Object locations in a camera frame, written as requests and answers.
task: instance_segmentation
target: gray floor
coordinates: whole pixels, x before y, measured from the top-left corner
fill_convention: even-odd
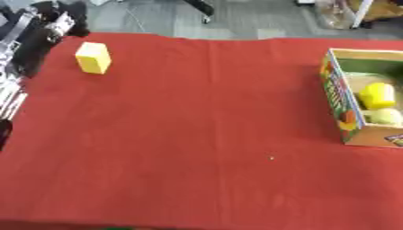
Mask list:
[[[14,8],[32,2],[6,1]],[[323,29],[313,7],[298,7],[292,0],[210,0],[216,8],[216,15],[208,25],[201,23],[200,13],[181,0],[127,0],[123,3],[112,0],[101,6],[86,1],[92,31],[156,33],[169,37],[213,40],[403,38],[403,20],[377,22],[370,30]]]

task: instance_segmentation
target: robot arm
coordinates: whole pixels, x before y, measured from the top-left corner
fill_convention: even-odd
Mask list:
[[[28,96],[25,77],[34,77],[52,48],[64,37],[85,37],[86,5],[79,1],[31,4],[14,13],[0,0],[7,22],[0,27],[0,150],[13,130],[12,119]]]

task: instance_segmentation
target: foam block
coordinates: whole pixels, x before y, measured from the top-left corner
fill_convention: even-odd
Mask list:
[[[90,74],[105,74],[111,64],[111,56],[105,44],[84,42],[76,53],[81,69]]]

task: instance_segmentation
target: open box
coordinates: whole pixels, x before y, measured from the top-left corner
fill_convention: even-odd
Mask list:
[[[403,126],[368,122],[355,96],[371,83],[392,84],[393,108],[403,112],[403,51],[330,49],[320,75],[345,144],[403,147]]]

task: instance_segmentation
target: red tablecloth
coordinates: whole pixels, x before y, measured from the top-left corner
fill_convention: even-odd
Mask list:
[[[329,47],[402,41],[69,39],[0,154],[0,219],[202,229],[401,230],[403,150],[343,146],[318,77]]]

